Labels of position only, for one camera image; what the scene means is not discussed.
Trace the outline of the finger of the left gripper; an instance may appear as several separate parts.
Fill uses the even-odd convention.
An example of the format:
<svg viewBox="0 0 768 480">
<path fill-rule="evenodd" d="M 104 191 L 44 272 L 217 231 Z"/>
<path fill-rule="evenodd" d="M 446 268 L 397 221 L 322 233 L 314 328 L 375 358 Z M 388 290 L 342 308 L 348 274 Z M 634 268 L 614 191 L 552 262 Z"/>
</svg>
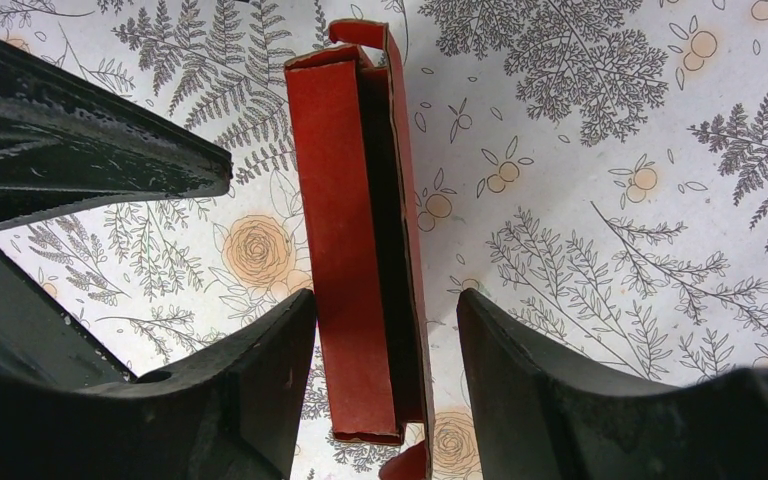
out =
<svg viewBox="0 0 768 480">
<path fill-rule="evenodd" d="M 231 176 L 227 150 L 0 40 L 0 230 Z"/>
</svg>

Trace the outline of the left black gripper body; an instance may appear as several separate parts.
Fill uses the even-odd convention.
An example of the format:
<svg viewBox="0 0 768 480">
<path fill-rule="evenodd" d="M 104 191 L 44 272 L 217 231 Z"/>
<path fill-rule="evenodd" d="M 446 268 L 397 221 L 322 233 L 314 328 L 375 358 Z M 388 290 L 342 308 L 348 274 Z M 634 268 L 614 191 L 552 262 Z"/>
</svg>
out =
<svg viewBox="0 0 768 480">
<path fill-rule="evenodd" d="M 0 374 L 67 390 L 136 379 L 1 250 Z"/>
</svg>

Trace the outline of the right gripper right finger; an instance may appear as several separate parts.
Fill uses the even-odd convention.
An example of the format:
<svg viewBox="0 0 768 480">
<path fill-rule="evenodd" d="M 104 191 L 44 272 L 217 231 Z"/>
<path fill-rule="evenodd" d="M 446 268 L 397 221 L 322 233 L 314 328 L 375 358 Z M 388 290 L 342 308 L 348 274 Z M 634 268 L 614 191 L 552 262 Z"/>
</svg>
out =
<svg viewBox="0 0 768 480">
<path fill-rule="evenodd" d="M 768 479 L 768 368 L 645 380 L 514 320 L 474 289 L 457 320 L 487 479 Z"/>
</svg>

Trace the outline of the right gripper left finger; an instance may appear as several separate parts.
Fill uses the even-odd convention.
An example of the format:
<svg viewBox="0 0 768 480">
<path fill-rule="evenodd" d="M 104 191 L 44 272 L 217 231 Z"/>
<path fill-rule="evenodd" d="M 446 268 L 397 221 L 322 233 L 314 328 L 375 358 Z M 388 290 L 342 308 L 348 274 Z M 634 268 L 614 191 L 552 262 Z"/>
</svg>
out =
<svg viewBox="0 0 768 480">
<path fill-rule="evenodd" d="M 287 479 L 315 336 L 312 291 L 133 383 L 0 374 L 0 479 Z"/>
</svg>

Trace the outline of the red paper box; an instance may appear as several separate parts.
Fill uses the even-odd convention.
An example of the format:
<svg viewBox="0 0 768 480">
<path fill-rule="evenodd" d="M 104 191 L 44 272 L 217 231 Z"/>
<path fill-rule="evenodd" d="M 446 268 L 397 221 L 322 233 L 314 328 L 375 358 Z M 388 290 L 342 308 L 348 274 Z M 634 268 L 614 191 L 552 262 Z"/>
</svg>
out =
<svg viewBox="0 0 768 480">
<path fill-rule="evenodd" d="M 340 442 L 392 446 L 383 479 L 426 479 L 407 446 L 432 417 L 400 52 L 385 23 L 338 19 L 286 62 L 319 337 Z"/>
</svg>

